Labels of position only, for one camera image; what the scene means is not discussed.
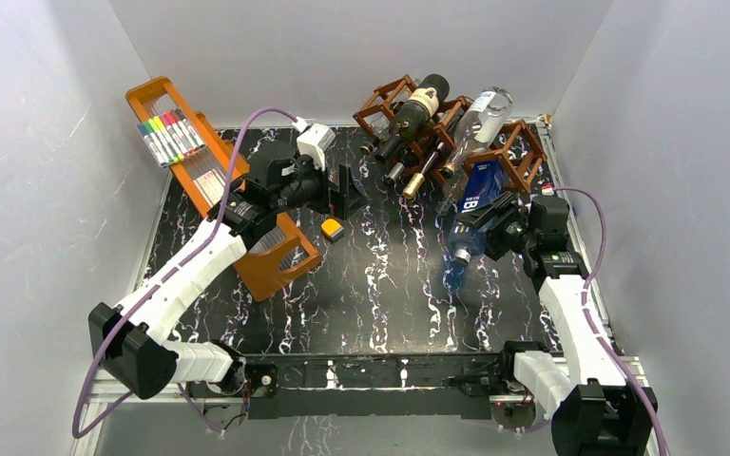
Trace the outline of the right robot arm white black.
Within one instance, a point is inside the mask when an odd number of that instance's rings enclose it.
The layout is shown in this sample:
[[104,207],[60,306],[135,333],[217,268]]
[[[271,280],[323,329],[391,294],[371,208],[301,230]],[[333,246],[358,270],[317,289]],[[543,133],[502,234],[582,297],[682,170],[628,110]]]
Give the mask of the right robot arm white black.
[[558,196],[536,196],[525,207],[506,194],[457,217],[485,229],[487,257],[522,257],[566,361],[560,368],[542,345],[511,341],[500,354],[498,383],[510,393],[531,392],[559,455],[643,455],[650,441],[666,455],[656,395],[605,334],[590,296],[594,275],[572,248],[569,216],[568,202]]

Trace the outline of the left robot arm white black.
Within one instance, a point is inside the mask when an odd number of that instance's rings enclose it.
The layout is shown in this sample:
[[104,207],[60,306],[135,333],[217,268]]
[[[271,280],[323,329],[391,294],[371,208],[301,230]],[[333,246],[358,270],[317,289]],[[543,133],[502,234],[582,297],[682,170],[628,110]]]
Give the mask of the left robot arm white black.
[[169,335],[181,316],[226,269],[275,229],[278,215],[307,206],[346,219],[364,194],[342,164],[331,180],[313,155],[279,142],[256,154],[246,173],[212,207],[194,236],[147,284],[88,316],[94,356],[129,392],[149,399],[170,384],[206,382],[223,395],[241,391],[244,356],[220,341],[185,343]]

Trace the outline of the blue square glass bottle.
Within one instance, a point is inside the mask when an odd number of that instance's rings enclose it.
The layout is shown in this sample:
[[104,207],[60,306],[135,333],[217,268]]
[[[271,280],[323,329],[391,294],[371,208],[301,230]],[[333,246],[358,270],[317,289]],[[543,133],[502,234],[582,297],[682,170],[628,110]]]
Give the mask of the blue square glass bottle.
[[[502,193],[505,176],[498,161],[476,163],[471,169],[462,198],[456,205],[455,214],[469,214],[496,200]],[[481,228],[474,229],[456,218],[447,237],[451,263],[466,268],[472,259],[482,256],[486,231],[494,223],[495,219],[492,218]]]

